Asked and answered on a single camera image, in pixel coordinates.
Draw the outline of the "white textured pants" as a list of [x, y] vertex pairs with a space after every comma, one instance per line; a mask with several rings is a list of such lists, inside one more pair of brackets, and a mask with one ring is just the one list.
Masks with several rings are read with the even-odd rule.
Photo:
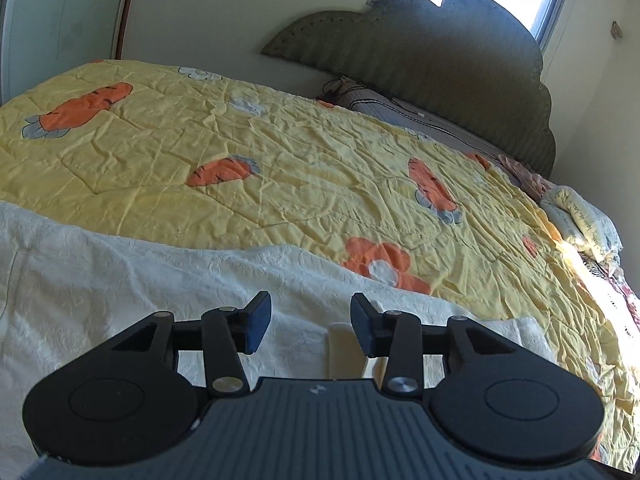
[[463, 308], [393, 288], [291, 246], [195, 250], [89, 232], [13, 204], [1, 207], [1, 474], [36, 457], [22, 423], [30, 388], [146, 316], [196, 320], [269, 292], [265, 338], [244, 359], [261, 377], [380, 378], [348, 325], [352, 295], [444, 325]]

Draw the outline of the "yellow carrot print quilt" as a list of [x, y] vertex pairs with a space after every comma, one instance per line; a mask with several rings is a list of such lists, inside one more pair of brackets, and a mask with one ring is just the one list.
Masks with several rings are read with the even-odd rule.
[[485, 318], [530, 315], [639, 455], [637, 344], [544, 211], [482, 156], [187, 67], [89, 63], [1, 109], [1, 196], [58, 222], [196, 249], [289, 244]]

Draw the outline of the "folded floral blanket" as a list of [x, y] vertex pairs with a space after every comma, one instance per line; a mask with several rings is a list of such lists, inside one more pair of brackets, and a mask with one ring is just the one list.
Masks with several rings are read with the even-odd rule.
[[639, 326], [639, 298], [627, 283], [620, 263], [624, 246], [614, 222], [574, 188], [556, 185], [509, 156], [499, 155], [498, 161], [546, 213], [564, 242], [578, 251], [589, 271], [623, 296], [634, 325]]

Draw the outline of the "grey striped pillow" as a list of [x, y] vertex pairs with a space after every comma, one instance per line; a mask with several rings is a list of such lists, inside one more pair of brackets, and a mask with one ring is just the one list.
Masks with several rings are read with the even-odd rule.
[[497, 160], [502, 154], [495, 145], [446, 119], [401, 99], [386, 98], [364, 84], [345, 77], [326, 82], [320, 98], [352, 112], [369, 115], [406, 129], [421, 139], [445, 144], [463, 154], [480, 153], [491, 160]]

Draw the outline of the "green upholstered headboard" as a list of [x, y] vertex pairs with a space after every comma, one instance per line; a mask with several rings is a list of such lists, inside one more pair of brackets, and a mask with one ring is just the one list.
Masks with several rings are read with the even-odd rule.
[[361, 82], [552, 173], [544, 59], [495, 1], [383, 0], [363, 12], [314, 12], [277, 32], [262, 54]]

